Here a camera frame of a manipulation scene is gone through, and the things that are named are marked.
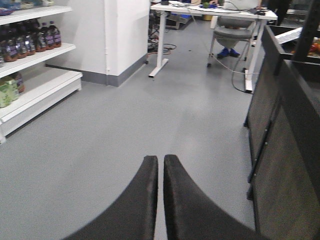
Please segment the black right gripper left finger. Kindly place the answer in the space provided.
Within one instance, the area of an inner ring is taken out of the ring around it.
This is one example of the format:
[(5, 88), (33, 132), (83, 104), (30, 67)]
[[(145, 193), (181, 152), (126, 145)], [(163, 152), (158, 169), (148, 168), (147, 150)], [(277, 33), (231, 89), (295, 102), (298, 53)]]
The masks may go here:
[(143, 158), (121, 195), (98, 217), (66, 240), (152, 240), (158, 204), (159, 163), (155, 155)]

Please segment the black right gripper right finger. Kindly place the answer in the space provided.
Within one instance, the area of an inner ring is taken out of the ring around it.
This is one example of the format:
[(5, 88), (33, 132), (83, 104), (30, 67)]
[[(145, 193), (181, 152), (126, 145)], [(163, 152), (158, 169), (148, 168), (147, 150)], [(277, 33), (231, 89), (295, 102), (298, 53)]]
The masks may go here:
[(169, 240), (265, 239), (216, 205), (174, 154), (164, 157), (163, 202)]

